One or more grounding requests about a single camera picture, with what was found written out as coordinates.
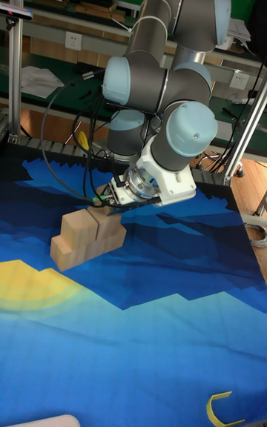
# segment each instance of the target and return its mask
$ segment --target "paper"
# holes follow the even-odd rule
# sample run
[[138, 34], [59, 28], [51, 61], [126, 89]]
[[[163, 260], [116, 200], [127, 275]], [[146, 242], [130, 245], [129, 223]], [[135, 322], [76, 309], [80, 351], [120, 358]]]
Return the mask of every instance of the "paper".
[[64, 86], [52, 71], [34, 66], [22, 68], [22, 92], [46, 99], [58, 87]]
[[228, 142], [233, 132], [231, 123], [223, 122], [223, 121], [217, 121], [217, 123], [218, 123], [218, 132], [216, 135], [216, 139], [227, 140]]
[[229, 29], [227, 35], [236, 36], [237, 38], [242, 38], [249, 42], [251, 40], [250, 33], [245, 26], [243, 20], [230, 19]]

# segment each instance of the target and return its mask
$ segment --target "cable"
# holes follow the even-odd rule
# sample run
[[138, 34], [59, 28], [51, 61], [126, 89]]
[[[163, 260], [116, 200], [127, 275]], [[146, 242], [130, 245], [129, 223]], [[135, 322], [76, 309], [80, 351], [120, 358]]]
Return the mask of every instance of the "cable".
[[[259, 81], [260, 74], [261, 74], [261, 72], [262, 72], [262, 69], [263, 69], [263, 66], [264, 66], [264, 63], [265, 63], [266, 59], [267, 59], [267, 55], [266, 55], [265, 59], [263, 60], [263, 63], [260, 65], [260, 69], [259, 69], [259, 71], [258, 71], [257, 78], [255, 79], [255, 83], [254, 83], [254, 86], [253, 86], [253, 88], [252, 88], [252, 90], [251, 90], [251, 93], [253, 93], [253, 92], [255, 91], [255, 87], [257, 86], [257, 83], [258, 83], [258, 81]], [[233, 145], [232, 145], [232, 147], [229, 149], [229, 147], [230, 147], [230, 145], [231, 145], [231, 140], [232, 140], [232, 139], [233, 139], [233, 137], [234, 137], [234, 133], [235, 133], [235, 131], [236, 131], [236, 129], [237, 129], [237, 126], [238, 126], [238, 124], [239, 124], [239, 122], [240, 122], [240, 119], [241, 119], [242, 115], [244, 114], [245, 109], [248, 107], [249, 99], [250, 99], [250, 98], [248, 98], [248, 100], [247, 100], [247, 102], [246, 102], [246, 104], [245, 104], [244, 108], [242, 109], [242, 111], [241, 111], [240, 115], [237, 117], [237, 121], [236, 121], [236, 123], [235, 123], [235, 125], [234, 125], [233, 132], [232, 132], [231, 137], [230, 137], [230, 139], [229, 139], [229, 141], [228, 141], [227, 147], [226, 147], [225, 151], [223, 152], [223, 155], [225, 155], [225, 157], [224, 157], [224, 158], [222, 158], [222, 157], [223, 157], [223, 155], [222, 155], [221, 157], [219, 157], [219, 159], [214, 163], [214, 166], [211, 168], [210, 173], [218, 172], [218, 170], [219, 170], [219, 169], [220, 169], [220, 168], [221, 168], [221, 167], [222, 167], [222, 166], [227, 162], [227, 160], [228, 160], [229, 156], [231, 155], [231, 152], [232, 152], [232, 149], [233, 149]]]
[[78, 139], [76, 138], [75, 135], [75, 126], [77, 121], [79, 120], [79, 118], [82, 116], [82, 114], [87, 111], [93, 104], [95, 104], [96, 102], [98, 102], [101, 99], [101, 96], [98, 96], [97, 98], [93, 99], [93, 101], [91, 101], [89, 103], [89, 105], [87, 105], [86, 107], [84, 107], [84, 109], [82, 109], [79, 114], [76, 115], [75, 119], [73, 120], [73, 124], [72, 124], [72, 137], [74, 142], [76, 143], [77, 147], [79, 147], [86, 155], [88, 155], [88, 150], [86, 150], [84, 147], [82, 147], [82, 145], [79, 143]]
[[86, 158], [86, 163], [85, 163], [85, 172], [84, 172], [84, 177], [83, 177], [83, 182], [82, 182], [82, 189], [83, 189], [83, 193], [85, 195], [85, 198], [87, 197], [86, 194], [86, 176], [87, 176], [87, 172], [88, 172], [88, 167], [91, 167], [91, 158], [92, 158], [92, 153], [93, 153], [93, 149], [92, 149], [92, 144], [93, 144], [93, 131], [94, 131], [94, 126], [96, 123], [96, 119], [97, 116], [99, 115], [102, 103], [104, 101], [105, 98], [102, 98], [101, 101], [99, 100], [99, 106], [97, 108], [97, 111], [95, 112], [95, 117], [93, 119], [93, 113], [90, 116], [90, 135], [89, 135], [89, 150], [88, 150], [88, 154], [87, 154], [87, 158]]
[[263, 163], [257, 162], [257, 160], [255, 160], [255, 162], [256, 162], [258, 165], [260, 165], [261, 167], [263, 167], [263, 168], [267, 168], [267, 165], [263, 165]]
[[[94, 77], [94, 73], [92, 72], [92, 73], [86, 73], [86, 79], [89, 79], [89, 78], [93, 78]], [[82, 76], [80, 76], [79, 78], [76, 78], [76, 79], [73, 79], [72, 81], [69, 81], [66, 85], [64, 85], [63, 87], [61, 87], [61, 88], [59, 88], [57, 91], [56, 91], [56, 93], [55, 93], [55, 95], [54, 95], [54, 97], [51, 99], [51, 101], [50, 101], [50, 103], [49, 103], [49, 105], [47, 106], [47, 108], [46, 108], [46, 110], [45, 110], [45, 112], [44, 112], [44, 117], [43, 117], [43, 120], [42, 120], [42, 125], [41, 125], [41, 138], [40, 138], [40, 140], [41, 140], [41, 149], [42, 149], [42, 155], [43, 155], [43, 158], [44, 158], [44, 161], [45, 161], [45, 163], [46, 163], [46, 165], [47, 165], [47, 168], [49, 169], [49, 171], [52, 173], [52, 175], [53, 175], [53, 177], [56, 179], [56, 181], [63, 187], [63, 188], [65, 188], [67, 191], [69, 191], [70, 193], [72, 193], [74, 196], [76, 196], [77, 198], [80, 198], [80, 199], [83, 199], [86, 203], [88, 203], [89, 204], [89, 206], [93, 206], [93, 207], [97, 207], [97, 208], [99, 208], [99, 206], [97, 205], [95, 205], [94, 204], [94, 202], [93, 202], [93, 199], [90, 199], [90, 198], [87, 198], [87, 197], [85, 197], [85, 196], [83, 196], [83, 195], [81, 195], [80, 193], [78, 193], [77, 191], [75, 191], [75, 190], [73, 190], [72, 188], [70, 188], [69, 186], [67, 186], [56, 174], [55, 174], [55, 172], [53, 171], [53, 169], [52, 169], [52, 167], [50, 166], [50, 163], [48, 162], [48, 159], [47, 159], [47, 155], [46, 155], [46, 152], [45, 152], [45, 146], [44, 146], [44, 127], [45, 127], [45, 120], [46, 120], [46, 117], [47, 117], [47, 115], [48, 115], [48, 112], [49, 112], [49, 109], [51, 108], [51, 106], [52, 106], [52, 104], [53, 104], [53, 102], [55, 101], [55, 99], [58, 97], [58, 95], [64, 90], [64, 89], [66, 89], [67, 87], [69, 87], [69, 86], [71, 86], [71, 85], [73, 85], [73, 84], [75, 84], [75, 83], [77, 83], [78, 81], [81, 81], [81, 80], [83, 80], [83, 79], [85, 79], [84, 78], [84, 75], [82, 75]], [[93, 140], [93, 129], [94, 129], [94, 125], [96, 124], [96, 118], [94, 119], [94, 122], [93, 122], [93, 126], [92, 126], [92, 131], [90, 132], [90, 141], [92, 141]], [[102, 200], [102, 198], [101, 198], [101, 196], [96, 192], [96, 189], [95, 189], [95, 187], [94, 187], [94, 184], [93, 184], [93, 175], [92, 175], [92, 167], [91, 167], [91, 165], [89, 166], [89, 172], [90, 172], [90, 183], [91, 183], [91, 185], [92, 185], [92, 189], [93, 189], [93, 192], [95, 193], [95, 195], [96, 195], [96, 197], [97, 197], [97, 199], [100, 201], [100, 206], [108, 206], [108, 207], [110, 207], [110, 208], [118, 208], [118, 209], [124, 209], [125, 211], [129, 208], [129, 209], [132, 209], [132, 208], [134, 208], [135, 206], [137, 206], [137, 207], [139, 207], [139, 206], [143, 206], [143, 205], [147, 205], [148, 204], [148, 201], [144, 201], [144, 202], [138, 202], [138, 203], [136, 203], [136, 204], [134, 204], [134, 203], [128, 203], [128, 204], [126, 204], [126, 205], [112, 205], [111, 203], [109, 203], [108, 201], [106, 201], [106, 200]], [[151, 202], [151, 203], [157, 203], [159, 201], [159, 199], [158, 198], [152, 198], [149, 202]]]
[[21, 125], [21, 129], [22, 129], [22, 132], [25, 134], [25, 136], [31, 139], [30, 134], [22, 127], [22, 125]]
[[105, 125], [107, 125], [107, 124], [110, 124], [111, 123], [111, 121], [113, 121], [113, 119], [115, 119], [115, 117], [117, 117], [118, 116], [118, 114], [119, 114], [119, 112], [120, 112], [120, 110], [118, 110], [112, 117], [111, 117], [111, 120], [110, 121], [106, 121], [106, 122], [104, 122], [104, 124], [101, 124], [95, 131], [94, 131], [94, 134], [99, 130], [99, 129], [101, 129], [101, 128], [103, 128]]
[[59, 182], [60, 183], [60, 185], [62, 186], [62, 187], [64, 187], [66, 190], [68, 190], [68, 191], [70, 191], [74, 196], [77, 196], [78, 198], [82, 198], [83, 200], [85, 200], [88, 204], [89, 204], [89, 206], [95, 206], [94, 205], [94, 203], [93, 203], [93, 201], [92, 201], [92, 199], [89, 199], [89, 198], [85, 198], [83, 195], [81, 195], [80, 193], [77, 193], [75, 190], [72, 190], [72, 188], [70, 188], [70, 187], [68, 187], [56, 174], [55, 174], [55, 172], [53, 171], [53, 169], [52, 169], [52, 167], [50, 166], [50, 163], [48, 162], [48, 160], [47, 160], [47, 156], [46, 156], [46, 153], [45, 153], [45, 147], [44, 147], [44, 126], [45, 126], [45, 120], [46, 120], [46, 117], [47, 117], [47, 114], [48, 114], [48, 112], [49, 112], [49, 109], [51, 108], [51, 106], [52, 106], [52, 104], [53, 104], [53, 102], [55, 101], [55, 99], [58, 97], [58, 95], [66, 88], [66, 87], [69, 87], [69, 86], [71, 86], [72, 84], [74, 84], [74, 83], [77, 83], [78, 81], [81, 81], [81, 80], [83, 80], [83, 76], [80, 76], [79, 78], [76, 78], [76, 79], [73, 79], [72, 81], [69, 81], [64, 87], [61, 87], [61, 88], [59, 88], [57, 91], [56, 91], [56, 94], [55, 94], [55, 96], [51, 99], [51, 101], [50, 101], [50, 103], [49, 103], [49, 105], [47, 106], [47, 108], [46, 108], [46, 110], [45, 110], [45, 112], [44, 112], [44, 117], [43, 117], [43, 120], [42, 120], [42, 126], [41, 126], [41, 149], [42, 149], [42, 155], [43, 155], [43, 157], [44, 157], [44, 161], [45, 161], [45, 163], [46, 163], [46, 165], [47, 165], [47, 167], [48, 167], [48, 169], [50, 170], [50, 172], [52, 173], [52, 175], [53, 175], [53, 177], [57, 180], [57, 182]]
[[[77, 127], [76, 127], [76, 129], [75, 129], [74, 133], [79, 129], [79, 126], [80, 126], [80, 125], [81, 125], [81, 121], [78, 123], [78, 125], [77, 125]], [[65, 145], [70, 141], [71, 137], [72, 137], [72, 134], [71, 134], [71, 135], [69, 136], [69, 138], [66, 140]]]
[[261, 240], [253, 240], [250, 239], [251, 244], [255, 248], [265, 248], [267, 246], [267, 232], [262, 226], [258, 225], [250, 225], [248, 223], [245, 224], [245, 228], [252, 228], [259, 231], [261, 234], [263, 234], [263, 238]]

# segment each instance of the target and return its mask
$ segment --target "wooden block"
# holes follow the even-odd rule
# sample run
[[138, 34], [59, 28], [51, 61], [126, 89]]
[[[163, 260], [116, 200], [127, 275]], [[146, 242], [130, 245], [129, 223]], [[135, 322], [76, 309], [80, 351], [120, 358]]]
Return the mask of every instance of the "wooden block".
[[62, 217], [61, 236], [72, 251], [96, 240], [98, 224], [86, 211], [79, 210]]
[[63, 272], [85, 261], [85, 246], [72, 251], [61, 235], [55, 236], [51, 240], [50, 256]]
[[106, 239], [101, 239], [89, 244], [85, 248], [85, 261], [90, 261], [94, 257], [101, 256], [104, 253]]
[[96, 241], [113, 236], [119, 230], [121, 215], [113, 214], [108, 216], [110, 212], [111, 210], [107, 206], [103, 208], [92, 208], [89, 206], [88, 208], [88, 213], [96, 220], [98, 224]]
[[126, 229], [122, 225], [119, 225], [119, 230], [116, 232], [116, 234], [109, 236], [105, 240], [104, 254], [121, 248], [125, 241], [126, 233]]
[[102, 12], [113, 12], [116, 9], [116, 2], [110, 7], [103, 7], [102, 5], [90, 4], [89, 2], [82, 2], [82, 5], [86, 8], [102, 10]]
[[76, 12], [86, 13], [95, 17], [102, 17], [103, 19], [115, 19], [117, 21], [125, 21], [125, 13], [122, 10], [114, 10], [113, 12], [104, 12], [103, 10], [92, 9], [84, 7], [83, 5], [76, 5], [74, 7]]

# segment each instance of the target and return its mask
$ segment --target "stacked wooden blocks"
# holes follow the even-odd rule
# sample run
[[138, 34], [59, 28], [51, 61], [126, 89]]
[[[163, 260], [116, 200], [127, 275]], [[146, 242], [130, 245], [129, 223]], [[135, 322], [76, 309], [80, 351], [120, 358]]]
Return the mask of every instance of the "stacked wooden blocks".
[[121, 216], [109, 213], [107, 207], [89, 207], [62, 217], [60, 235], [52, 238], [50, 247], [60, 271], [123, 246], [126, 230], [120, 224]]

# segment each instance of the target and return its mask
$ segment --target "black cable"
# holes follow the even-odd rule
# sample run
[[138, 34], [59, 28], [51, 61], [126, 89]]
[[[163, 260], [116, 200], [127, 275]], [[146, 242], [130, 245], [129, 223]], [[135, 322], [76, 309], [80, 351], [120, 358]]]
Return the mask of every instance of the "black cable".
[[56, 94], [55, 94], [55, 96], [51, 99], [51, 101], [50, 101], [50, 103], [49, 103], [49, 105], [47, 106], [47, 108], [46, 108], [46, 110], [45, 110], [45, 112], [44, 112], [44, 117], [43, 117], [43, 120], [42, 120], [42, 126], [41, 126], [41, 149], [42, 149], [42, 155], [43, 155], [43, 157], [44, 157], [44, 161], [45, 161], [45, 163], [46, 163], [46, 165], [47, 165], [47, 167], [48, 167], [48, 169], [50, 170], [50, 172], [52, 173], [52, 175], [53, 175], [53, 177], [57, 180], [57, 182], [59, 182], [60, 183], [60, 185], [62, 186], [62, 187], [64, 187], [67, 191], [70, 191], [73, 195], [75, 195], [75, 196], [77, 196], [78, 198], [82, 198], [83, 200], [85, 200], [86, 201], [86, 203], [88, 203], [89, 204], [89, 206], [95, 206], [94, 205], [94, 203], [93, 203], [93, 201], [92, 201], [92, 199], [89, 199], [89, 198], [85, 198], [83, 195], [81, 195], [80, 193], [77, 193], [75, 190], [72, 190], [72, 188], [70, 188], [70, 187], [68, 187], [56, 174], [55, 174], [55, 172], [53, 171], [53, 169], [52, 169], [52, 167], [50, 166], [50, 163], [48, 162], [48, 159], [47, 159], [47, 156], [46, 156], [46, 153], [45, 153], [45, 147], [44, 147], [44, 127], [45, 127], [45, 120], [46, 120], [46, 117], [47, 117], [47, 114], [48, 114], [48, 112], [49, 112], [49, 109], [51, 108], [51, 106], [52, 106], [52, 104], [53, 104], [53, 102], [55, 101], [55, 99], [57, 98], [57, 96], [66, 88], [66, 87], [69, 87], [69, 86], [71, 86], [72, 84], [74, 84], [74, 83], [76, 83], [76, 82], [78, 82], [78, 81], [81, 81], [81, 80], [83, 80], [83, 77], [82, 76], [80, 76], [79, 78], [76, 78], [76, 79], [74, 79], [74, 80], [72, 80], [72, 81], [69, 81], [64, 87], [61, 87], [61, 88], [59, 88], [57, 91], [56, 91]]
[[103, 101], [104, 101], [104, 98], [102, 98], [101, 101], [99, 100], [99, 106], [98, 106], [96, 112], [94, 113], [95, 114], [94, 119], [93, 119], [93, 113], [90, 115], [90, 135], [89, 135], [89, 142], [88, 142], [89, 150], [88, 150], [88, 154], [87, 154], [87, 158], [86, 158], [85, 172], [84, 172], [84, 177], [83, 177], [83, 182], [82, 182], [82, 189], [83, 189], [85, 198], [87, 197], [87, 194], [86, 194], [86, 176], [87, 176], [87, 172], [88, 172], [88, 167], [91, 167], [91, 158], [92, 158], [92, 153], [93, 153], [93, 149], [92, 149], [93, 131], [94, 131], [96, 119], [97, 119], [97, 116], [99, 115]]
[[31, 139], [30, 134], [22, 127], [22, 125], [21, 125], [21, 129], [22, 129], [22, 132], [25, 134], [25, 136]]
[[82, 116], [82, 114], [84, 114], [86, 111], [88, 111], [88, 109], [93, 106], [94, 104], [96, 104], [99, 100], [101, 99], [101, 96], [98, 96], [97, 98], [93, 99], [93, 101], [91, 101], [86, 107], [84, 107], [84, 109], [82, 109], [76, 116], [75, 119], [73, 120], [73, 124], [72, 124], [72, 129], [71, 129], [71, 135], [73, 137], [74, 142], [76, 143], [77, 147], [79, 147], [84, 153], [86, 153], [86, 155], [88, 155], [88, 150], [86, 150], [84, 147], [82, 147], [82, 145], [79, 143], [78, 139], [76, 138], [76, 134], [75, 134], [75, 127], [76, 127], [76, 123], [79, 120], [79, 118]]
[[110, 124], [111, 123], [111, 121], [113, 121], [113, 119], [115, 119], [115, 117], [117, 117], [118, 116], [118, 114], [119, 114], [119, 110], [111, 117], [111, 119], [109, 120], [109, 121], [106, 121], [106, 122], [104, 122], [104, 124], [101, 124], [97, 129], [95, 129], [95, 131], [93, 132], [94, 134], [99, 130], [99, 129], [101, 129], [101, 128], [103, 128], [104, 126], [106, 126], [107, 124]]
[[[259, 69], [259, 72], [258, 72], [258, 74], [257, 74], [257, 78], [255, 79], [255, 83], [254, 83], [254, 86], [253, 86], [253, 88], [252, 88], [252, 90], [251, 90], [251, 93], [253, 93], [254, 91], [255, 91], [255, 87], [257, 86], [257, 83], [258, 83], [258, 81], [259, 81], [259, 78], [260, 78], [260, 74], [261, 74], [261, 72], [262, 72], [262, 69], [263, 69], [263, 66], [264, 66], [264, 63], [265, 63], [265, 61], [266, 61], [266, 59], [267, 59], [267, 55], [266, 55], [266, 58], [263, 60], [263, 63], [260, 65], [260, 69]], [[238, 124], [239, 124], [239, 122], [240, 122], [240, 119], [241, 119], [241, 117], [242, 117], [242, 115], [244, 114], [244, 112], [245, 112], [245, 109], [248, 107], [248, 103], [249, 103], [249, 99], [250, 98], [248, 98], [248, 100], [247, 100], [247, 102], [246, 102], [246, 104], [245, 104], [245, 106], [244, 106], [244, 108], [242, 109], [242, 111], [241, 111], [241, 113], [240, 113], [240, 115], [237, 117], [237, 121], [236, 121], [236, 123], [235, 123], [235, 125], [234, 125], [234, 129], [233, 129], [233, 132], [232, 132], [232, 134], [231, 134], [231, 137], [230, 137], [230, 139], [229, 139], [229, 141], [228, 141], [228, 144], [227, 144], [227, 146], [226, 146], [226, 149], [225, 149], [225, 151], [223, 152], [223, 155], [225, 155], [224, 157], [223, 157], [223, 155], [218, 159], [218, 161], [216, 161], [215, 163], [214, 163], [214, 165], [211, 167], [211, 169], [210, 169], [210, 173], [214, 173], [214, 172], [218, 172], [218, 170], [227, 162], [227, 160], [228, 160], [228, 158], [229, 158], [229, 156], [231, 155], [231, 152], [232, 152], [232, 149], [233, 149], [233, 145], [232, 145], [232, 147], [229, 149], [229, 147], [230, 147], [230, 145], [231, 145], [231, 140], [233, 139], [233, 137], [234, 137], [234, 133], [235, 133], [235, 131], [236, 131], [236, 129], [237, 129], [237, 126], [238, 126]]]
[[257, 160], [255, 160], [255, 162], [256, 162], [258, 165], [260, 165], [261, 167], [263, 167], [263, 168], [267, 168], [267, 165], [263, 165], [263, 163], [260, 163], [260, 162], [258, 162]]
[[[69, 86], [71, 86], [71, 85], [73, 85], [73, 84], [75, 84], [75, 83], [77, 83], [78, 81], [81, 81], [81, 80], [83, 80], [84, 79], [84, 77], [83, 76], [80, 76], [79, 78], [76, 78], [76, 79], [73, 79], [72, 81], [69, 81], [65, 86], [63, 86], [63, 87], [61, 87], [61, 88], [59, 88], [57, 91], [56, 91], [56, 93], [55, 93], [55, 95], [54, 95], [54, 97], [51, 99], [51, 101], [50, 101], [50, 103], [49, 103], [49, 105], [47, 106], [47, 108], [46, 108], [46, 110], [45, 110], [45, 112], [44, 112], [44, 117], [43, 117], [43, 120], [42, 120], [42, 125], [41, 125], [41, 149], [42, 149], [42, 155], [43, 155], [43, 158], [44, 158], [44, 161], [45, 161], [45, 163], [46, 163], [46, 165], [47, 165], [47, 168], [49, 169], [49, 171], [52, 173], [52, 175], [53, 175], [53, 177], [56, 179], [56, 181], [57, 182], [59, 182], [59, 184], [63, 187], [63, 188], [65, 188], [67, 191], [69, 191], [70, 193], [72, 193], [74, 196], [76, 196], [77, 198], [80, 198], [80, 199], [83, 199], [86, 203], [88, 203], [89, 204], [89, 206], [94, 206], [94, 207], [97, 207], [97, 208], [99, 208], [99, 206], [96, 206], [94, 203], [93, 203], [93, 200], [92, 199], [90, 199], [90, 198], [87, 198], [87, 197], [85, 197], [85, 196], [83, 196], [83, 195], [81, 195], [80, 193], [78, 193], [77, 191], [75, 191], [75, 190], [73, 190], [72, 188], [70, 188], [70, 187], [68, 187], [56, 174], [55, 174], [55, 172], [53, 171], [53, 169], [52, 169], [52, 167], [51, 167], [51, 165], [50, 165], [50, 163], [48, 162], [48, 159], [47, 159], [47, 155], [46, 155], [46, 152], [45, 152], [45, 147], [44, 147], [44, 127], [45, 127], [45, 120], [46, 120], [46, 117], [47, 117], [47, 115], [48, 115], [48, 112], [49, 112], [49, 109], [51, 108], [51, 106], [52, 106], [52, 104], [53, 104], [53, 102], [55, 101], [55, 99], [58, 97], [58, 95], [64, 90], [64, 89], [66, 89], [66, 87], [69, 87]], [[92, 132], [91, 132], [91, 139], [92, 139], [92, 141], [93, 141], [93, 126], [92, 126]], [[126, 205], [112, 205], [111, 203], [109, 203], [108, 201], [105, 201], [105, 200], [102, 200], [101, 199], [101, 196], [96, 192], [96, 189], [95, 189], [95, 187], [94, 187], [94, 184], [93, 184], [93, 175], [92, 175], [92, 166], [90, 165], [89, 166], [89, 172], [90, 172], [90, 183], [91, 183], [91, 185], [92, 185], [92, 189], [93, 189], [93, 192], [95, 193], [95, 195], [97, 196], [97, 198], [100, 200], [100, 202], [101, 202], [101, 205], [100, 206], [108, 206], [108, 207], [110, 207], [110, 208], [118, 208], [118, 209], [124, 209], [124, 211], [126, 211], [128, 208], [129, 209], [132, 209], [132, 208], [134, 208], [134, 206], [137, 206], [137, 207], [140, 207], [140, 206], [142, 206], [142, 205], [147, 205], [148, 204], [148, 201], [144, 201], [144, 202], [138, 202], [136, 205], [135, 204], [133, 204], [133, 203], [128, 203], [128, 204], [126, 204]], [[158, 203], [159, 202], [159, 198], [152, 198], [151, 199], [151, 201], [150, 201], [151, 203]]]

